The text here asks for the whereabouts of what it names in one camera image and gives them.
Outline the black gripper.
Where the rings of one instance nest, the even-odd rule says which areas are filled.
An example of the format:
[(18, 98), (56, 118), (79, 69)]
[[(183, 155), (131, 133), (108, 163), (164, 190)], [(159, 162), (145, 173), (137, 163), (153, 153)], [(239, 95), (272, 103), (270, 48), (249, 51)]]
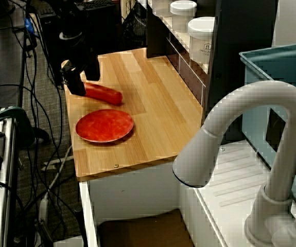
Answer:
[(63, 60), (68, 60), (61, 68), (63, 83), (67, 85), (73, 95), (84, 96), (86, 90), (80, 77), (81, 70), (85, 70), (87, 80), (99, 80), (98, 57), (83, 31), (71, 35), (61, 32), (59, 41), (61, 57)]

